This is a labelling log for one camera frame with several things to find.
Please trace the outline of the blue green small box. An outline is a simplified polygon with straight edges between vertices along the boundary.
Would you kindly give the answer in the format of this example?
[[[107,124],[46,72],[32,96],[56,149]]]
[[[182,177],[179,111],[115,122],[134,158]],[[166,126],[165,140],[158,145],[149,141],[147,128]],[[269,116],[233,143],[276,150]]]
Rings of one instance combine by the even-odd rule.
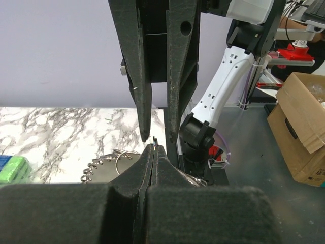
[[[30,173],[31,166],[27,158],[1,155],[1,185],[26,183]]]

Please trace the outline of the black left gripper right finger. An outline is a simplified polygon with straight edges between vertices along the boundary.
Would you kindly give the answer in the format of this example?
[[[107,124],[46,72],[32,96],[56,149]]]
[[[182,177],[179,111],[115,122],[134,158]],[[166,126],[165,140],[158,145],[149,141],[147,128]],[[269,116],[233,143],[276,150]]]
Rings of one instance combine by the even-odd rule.
[[[154,148],[146,193],[148,243],[279,243],[267,196],[252,186],[196,187]]]

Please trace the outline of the metal disc with key rings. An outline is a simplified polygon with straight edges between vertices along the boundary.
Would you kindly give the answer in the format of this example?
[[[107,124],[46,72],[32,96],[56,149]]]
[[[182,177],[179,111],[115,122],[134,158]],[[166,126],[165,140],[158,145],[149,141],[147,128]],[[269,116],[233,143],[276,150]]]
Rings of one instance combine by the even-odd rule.
[[[113,149],[111,153],[92,159],[82,171],[83,184],[109,183],[122,177],[139,179],[141,187],[167,185],[206,187],[203,179],[191,176],[169,160],[157,138],[142,153],[135,150]]]

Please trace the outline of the black keyboard on tray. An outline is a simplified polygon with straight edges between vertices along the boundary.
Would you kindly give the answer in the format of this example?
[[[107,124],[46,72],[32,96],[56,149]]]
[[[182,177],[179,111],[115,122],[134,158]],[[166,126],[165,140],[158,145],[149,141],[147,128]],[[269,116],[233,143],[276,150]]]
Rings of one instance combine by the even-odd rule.
[[[291,18],[302,23],[319,23],[324,24],[324,1],[305,1],[298,6]]]

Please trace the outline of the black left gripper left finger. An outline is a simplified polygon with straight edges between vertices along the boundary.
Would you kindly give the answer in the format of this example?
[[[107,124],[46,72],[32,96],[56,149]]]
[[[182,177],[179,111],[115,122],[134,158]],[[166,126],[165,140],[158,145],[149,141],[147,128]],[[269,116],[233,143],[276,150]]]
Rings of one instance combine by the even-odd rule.
[[[144,243],[154,149],[102,184],[1,187],[1,243]]]

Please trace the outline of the seated person with glasses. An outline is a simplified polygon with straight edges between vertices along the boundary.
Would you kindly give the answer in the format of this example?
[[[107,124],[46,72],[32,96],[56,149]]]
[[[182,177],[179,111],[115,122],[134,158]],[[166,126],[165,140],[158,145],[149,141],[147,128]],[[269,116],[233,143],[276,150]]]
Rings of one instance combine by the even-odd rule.
[[[305,24],[300,24],[291,19],[287,21],[287,15],[282,15],[279,28],[306,29]],[[313,66],[271,66],[271,74],[277,79],[285,82],[292,72],[312,74],[324,63],[324,31],[316,33],[311,41],[308,41],[308,54],[314,57]]]

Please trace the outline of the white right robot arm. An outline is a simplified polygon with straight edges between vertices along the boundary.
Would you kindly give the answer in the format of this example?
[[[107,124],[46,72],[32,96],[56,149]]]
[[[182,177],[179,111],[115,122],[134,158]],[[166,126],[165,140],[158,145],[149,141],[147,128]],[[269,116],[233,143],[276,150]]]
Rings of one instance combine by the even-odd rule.
[[[169,139],[185,142],[185,158],[205,164],[223,107],[241,77],[273,44],[285,1],[109,1],[137,108],[140,135],[151,129],[152,84],[167,84]],[[202,13],[231,26],[222,61],[204,95],[181,119],[198,82]]]

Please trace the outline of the red plastic mount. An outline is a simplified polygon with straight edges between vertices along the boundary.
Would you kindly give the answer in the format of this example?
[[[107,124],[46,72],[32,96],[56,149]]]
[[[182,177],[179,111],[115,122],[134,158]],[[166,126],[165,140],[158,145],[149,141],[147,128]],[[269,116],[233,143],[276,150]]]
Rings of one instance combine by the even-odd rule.
[[[287,60],[312,61],[314,57],[308,54],[309,47],[306,40],[290,42],[286,48],[279,48],[278,52]]]

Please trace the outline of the brown cardboard box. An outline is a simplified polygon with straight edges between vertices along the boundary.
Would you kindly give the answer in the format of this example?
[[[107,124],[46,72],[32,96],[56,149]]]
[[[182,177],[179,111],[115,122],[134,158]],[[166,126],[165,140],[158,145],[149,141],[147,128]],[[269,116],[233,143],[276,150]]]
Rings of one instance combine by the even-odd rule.
[[[293,179],[324,187],[324,76],[293,72],[276,98],[267,121]]]

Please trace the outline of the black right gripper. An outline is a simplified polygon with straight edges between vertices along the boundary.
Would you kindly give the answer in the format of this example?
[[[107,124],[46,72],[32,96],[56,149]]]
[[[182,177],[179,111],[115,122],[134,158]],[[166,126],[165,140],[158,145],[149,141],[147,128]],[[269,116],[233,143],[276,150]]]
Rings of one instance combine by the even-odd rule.
[[[137,108],[143,142],[150,135],[152,84],[168,87],[169,139],[197,86],[201,13],[225,16],[229,1],[109,1]]]

